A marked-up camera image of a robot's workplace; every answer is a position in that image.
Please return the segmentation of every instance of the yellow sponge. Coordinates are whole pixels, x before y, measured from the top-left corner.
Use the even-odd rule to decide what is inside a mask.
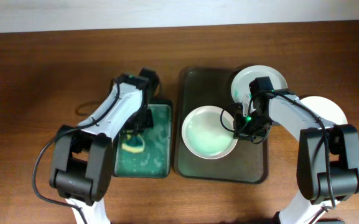
[[[140,134],[127,134],[121,145],[122,149],[132,153],[143,152],[144,147],[145,143]]]

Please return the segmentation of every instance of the wood grain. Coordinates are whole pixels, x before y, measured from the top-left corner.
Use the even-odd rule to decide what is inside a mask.
[[[176,106],[185,67],[269,65],[298,95],[336,102],[359,131],[359,21],[163,29],[0,34],[0,223],[74,223],[67,208],[39,200],[31,172],[61,124],[77,124],[78,105],[106,96],[112,77],[158,71]],[[298,144],[282,127],[269,140],[269,177],[259,185],[114,178],[105,197],[112,222],[219,223],[271,218],[297,191]],[[48,185],[52,150],[40,163]],[[359,223],[359,194],[324,217]]]

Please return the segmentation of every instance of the robotic arm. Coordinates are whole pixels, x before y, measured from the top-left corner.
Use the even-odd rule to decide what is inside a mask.
[[[328,208],[359,193],[356,128],[319,118],[291,91],[273,90],[269,77],[256,78],[249,87],[256,109],[250,113],[249,108],[246,119],[242,114],[235,116],[235,138],[266,139],[276,121],[299,141],[299,191],[289,206],[275,215],[275,223],[315,223]],[[339,155],[338,161],[330,162],[329,153]]]
[[[49,184],[73,205],[77,223],[110,223],[103,197],[113,173],[113,141],[120,131],[153,127],[147,106],[158,84],[156,73],[146,69],[138,77],[121,75],[89,118],[59,129]],[[73,156],[83,150],[89,152],[88,162]]]

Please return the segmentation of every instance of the white bowl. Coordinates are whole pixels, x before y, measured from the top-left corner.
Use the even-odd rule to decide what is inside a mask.
[[[230,87],[233,100],[237,103],[244,102],[244,97],[250,95],[248,85],[259,77],[269,77],[274,90],[287,88],[286,79],[276,69],[264,65],[254,65],[243,69],[233,79]]]
[[[221,112],[216,106],[202,106],[186,116],[182,139],[190,152],[203,159],[219,159],[233,150],[237,139],[222,127]],[[222,120],[228,129],[233,129],[233,117],[228,112],[223,113]]]
[[[305,106],[322,118],[335,124],[348,124],[347,117],[341,108],[333,101],[321,96],[308,96],[301,100]]]

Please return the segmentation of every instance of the white plate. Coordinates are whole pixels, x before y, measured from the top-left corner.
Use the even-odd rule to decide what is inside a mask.
[[[286,79],[276,69],[264,65],[255,65],[243,69],[233,79],[230,88],[233,100],[239,103],[244,101],[245,96],[249,97],[249,83],[259,77],[269,77],[275,90],[287,88]]]
[[[308,96],[301,100],[305,106],[322,118],[335,124],[348,124],[347,117],[341,108],[333,101],[321,96]]]
[[[186,116],[182,139],[190,152],[203,159],[219,159],[236,146],[233,133],[221,125],[221,112],[216,106],[202,106]],[[233,129],[233,117],[228,112],[223,113],[222,120],[228,129]]]

